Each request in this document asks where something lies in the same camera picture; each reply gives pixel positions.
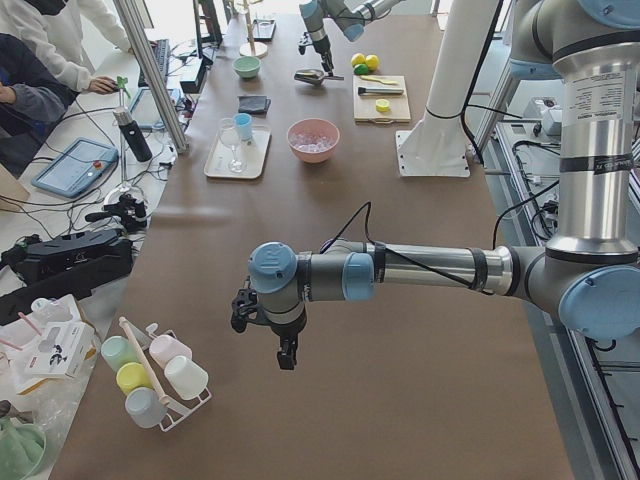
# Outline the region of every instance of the blue joint cap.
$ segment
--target blue joint cap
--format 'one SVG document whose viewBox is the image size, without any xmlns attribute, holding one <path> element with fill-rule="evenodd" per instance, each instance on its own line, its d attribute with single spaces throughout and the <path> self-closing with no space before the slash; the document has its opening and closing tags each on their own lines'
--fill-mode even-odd
<svg viewBox="0 0 640 480">
<path fill-rule="evenodd" d="M 517 80 L 556 80 L 562 76 L 550 63 L 525 62 L 509 59 L 511 75 Z"/>
<path fill-rule="evenodd" d="M 373 297 L 373 259 L 368 253 L 350 253 L 342 270 L 342 294 L 347 301 Z"/>
<path fill-rule="evenodd" d="M 288 245 L 263 243 L 249 258 L 251 286 L 258 293 L 273 293 L 284 288 L 296 275 L 298 261 Z"/>
<path fill-rule="evenodd" d="M 640 28 L 638 0 L 578 0 L 582 9 L 596 22 L 621 30 Z"/>
<path fill-rule="evenodd" d="M 594 340 L 610 341 L 640 327 L 640 270 L 604 267 L 582 276 L 560 299 L 560 321 Z"/>
<path fill-rule="evenodd" d="M 342 33 L 344 33 L 344 36 L 347 37 L 347 40 L 349 40 L 350 42 L 355 42 L 364 33 L 364 27 L 359 23 L 355 23 L 345 28 Z"/>
<path fill-rule="evenodd" d="M 309 18 L 318 9 L 318 2 L 317 0 L 309 0 L 307 3 L 299 4 L 298 7 L 302 18 Z"/>
</svg>

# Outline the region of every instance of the ice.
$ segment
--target ice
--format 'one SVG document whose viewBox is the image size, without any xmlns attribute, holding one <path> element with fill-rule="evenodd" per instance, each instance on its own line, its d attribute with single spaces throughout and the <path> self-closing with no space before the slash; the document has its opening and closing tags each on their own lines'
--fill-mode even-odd
<svg viewBox="0 0 640 480">
<path fill-rule="evenodd" d="M 305 153 L 320 153 L 329 150 L 333 146 L 333 142 L 327 136 L 307 132 L 294 133 L 289 137 L 289 142 Z"/>
</svg>

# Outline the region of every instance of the mug rack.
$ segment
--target mug rack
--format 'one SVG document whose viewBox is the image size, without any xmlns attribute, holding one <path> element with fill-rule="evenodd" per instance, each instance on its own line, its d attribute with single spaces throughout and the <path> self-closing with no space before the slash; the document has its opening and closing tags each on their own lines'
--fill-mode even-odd
<svg viewBox="0 0 640 480">
<path fill-rule="evenodd" d="M 160 384 L 160 381 L 158 380 L 158 377 L 156 376 L 153 368 L 151 368 L 151 364 L 149 363 L 149 360 L 147 359 L 143 351 L 143 348 L 140 346 L 135 334 L 133 333 L 133 329 L 131 328 L 132 324 L 125 317 L 120 317 L 119 322 L 120 322 L 120 327 L 124 330 L 124 333 L 126 334 L 127 339 L 129 340 L 129 343 L 131 343 L 131 346 L 133 347 L 133 350 L 135 351 L 136 356 L 138 357 L 138 361 L 144 367 L 147 373 L 147 376 L 149 377 L 149 380 L 153 385 L 153 389 L 155 390 L 156 394 L 158 395 L 158 398 L 160 399 L 160 402 L 166 405 L 167 407 L 167 414 L 162 419 L 162 421 L 158 424 L 158 427 L 160 427 L 160 430 L 162 430 L 163 432 L 168 432 L 169 430 L 171 430 L 172 428 L 174 428 L 175 426 L 179 425 L 184 420 L 189 418 L 191 415 L 193 415 L 193 413 L 196 410 L 198 410 L 200 407 L 202 407 L 202 405 L 204 405 L 209 400 L 211 400 L 211 398 L 213 397 L 213 394 L 211 393 L 208 387 L 205 387 L 205 389 L 202 392 L 200 392 L 200 394 L 196 398 L 189 401 L 191 406 L 184 405 L 183 403 L 179 402 L 172 396 L 167 395 L 162 385 Z M 149 326 L 147 326 L 145 330 L 149 335 L 149 337 L 151 339 L 154 339 L 157 336 L 155 334 L 157 329 L 158 329 L 158 324 L 152 323 Z M 165 333 L 167 335 L 173 336 L 174 338 L 177 338 L 173 330 L 167 330 Z"/>
</svg>

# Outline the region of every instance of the yellow mug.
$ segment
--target yellow mug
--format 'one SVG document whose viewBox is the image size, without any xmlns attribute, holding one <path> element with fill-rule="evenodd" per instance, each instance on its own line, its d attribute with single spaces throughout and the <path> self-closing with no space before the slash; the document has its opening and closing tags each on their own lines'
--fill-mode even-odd
<svg viewBox="0 0 640 480">
<path fill-rule="evenodd" d="M 116 374 L 116 382 L 122 393 L 129 393 L 138 387 L 153 388 L 144 367 L 138 362 L 125 363 Z"/>
</svg>

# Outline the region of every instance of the pink mug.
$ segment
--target pink mug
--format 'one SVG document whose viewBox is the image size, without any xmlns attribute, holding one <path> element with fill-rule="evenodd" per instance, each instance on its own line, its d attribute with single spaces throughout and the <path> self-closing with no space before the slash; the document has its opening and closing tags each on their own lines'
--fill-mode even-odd
<svg viewBox="0 0 640 480">
<path fill-rule="evenodd" d="M 163 369 L 173 357 L 182 355 L 191 359 L 192 355 L 189 347 L 166 333 L 153 339 L 151 345 L 149 345 L 149 354 Z"/>
</svg>

